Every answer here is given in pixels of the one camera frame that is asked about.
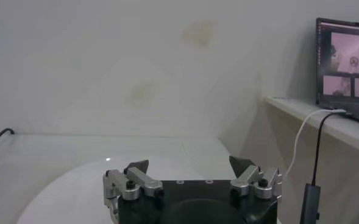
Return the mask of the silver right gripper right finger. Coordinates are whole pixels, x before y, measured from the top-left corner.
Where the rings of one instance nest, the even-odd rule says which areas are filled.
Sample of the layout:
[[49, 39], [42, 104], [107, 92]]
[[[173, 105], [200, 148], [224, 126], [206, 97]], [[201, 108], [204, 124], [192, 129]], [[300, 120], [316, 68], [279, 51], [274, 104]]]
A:
[[256, 166], [249, 159], [229, 156], [229, 162], [235, 179], [230, 181], [231, 190], [239, 197], [245, 197], [253, 190], [253, 194], [262, 200], [282, 197], [282, 173], [278, 168], [270, 168], [266, 171]]

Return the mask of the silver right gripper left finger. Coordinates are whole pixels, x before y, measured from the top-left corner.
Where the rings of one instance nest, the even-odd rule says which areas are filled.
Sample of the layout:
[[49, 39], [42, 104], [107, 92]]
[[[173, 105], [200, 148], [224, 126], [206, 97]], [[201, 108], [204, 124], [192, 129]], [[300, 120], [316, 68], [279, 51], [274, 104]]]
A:
[[114, 208], [119, 197], [125, 201], [134, 201], [143, 194], [147, 197], [162, 198], [163, 182], [146, 174], [149, 160], [130, 163], [123, 172], [117, 169], [107, 170], [103, 174], [104, 205]]

